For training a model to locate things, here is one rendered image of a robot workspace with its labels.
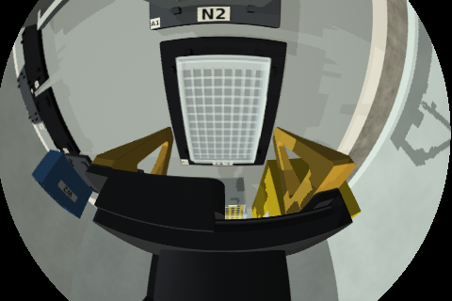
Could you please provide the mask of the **blue open-top bin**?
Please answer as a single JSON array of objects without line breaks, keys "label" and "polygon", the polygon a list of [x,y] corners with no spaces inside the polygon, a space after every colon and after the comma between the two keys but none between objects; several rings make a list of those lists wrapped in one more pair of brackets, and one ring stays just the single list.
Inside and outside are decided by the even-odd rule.
[{"label": "blue open-top bin", "polygon": [[69,164],[64,152],[49,150],[32,176],[62,208],[80,219],[93,191]]}]

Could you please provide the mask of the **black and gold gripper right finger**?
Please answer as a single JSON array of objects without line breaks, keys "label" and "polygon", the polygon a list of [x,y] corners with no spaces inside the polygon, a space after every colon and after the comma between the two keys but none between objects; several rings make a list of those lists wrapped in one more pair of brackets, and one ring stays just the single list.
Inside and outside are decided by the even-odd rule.
[{"label": "black and gold gripper right finger", "polygon": [[[286,214],[300,212],[318,193],[339,188],[355,167],[350,156],[294,135],[280,127],[275,128],[273,145]],[[309,166],[309,171],[301,184],[284,146]]]}]

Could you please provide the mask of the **yellow bin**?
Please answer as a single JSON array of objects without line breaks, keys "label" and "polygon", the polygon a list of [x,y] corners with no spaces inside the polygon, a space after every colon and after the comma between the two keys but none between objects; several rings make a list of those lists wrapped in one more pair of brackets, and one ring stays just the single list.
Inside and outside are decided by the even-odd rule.
[{"label": "yellow bin", "polygon": [[[309,166],[301,158],[289,159],[300,183],[306,177]],[[339,187],[351,218],[361,212],[347,181]],[[283,215],[285,213],[283,190],[276,160],[266,160],[265,170],[255,200],[251,207],[252,218]]]}]

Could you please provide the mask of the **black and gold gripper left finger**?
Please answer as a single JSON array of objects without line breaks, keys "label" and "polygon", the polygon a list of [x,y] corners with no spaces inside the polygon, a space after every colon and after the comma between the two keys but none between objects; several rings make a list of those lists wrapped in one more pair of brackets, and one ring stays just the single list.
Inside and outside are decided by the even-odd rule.
[{"label": "black and gold gripper left finger", "polygon": [[171,127],[98,154],[92,164],[137,172],[137,164],[162,145],[150,174],[167,175],[173,144]]}]

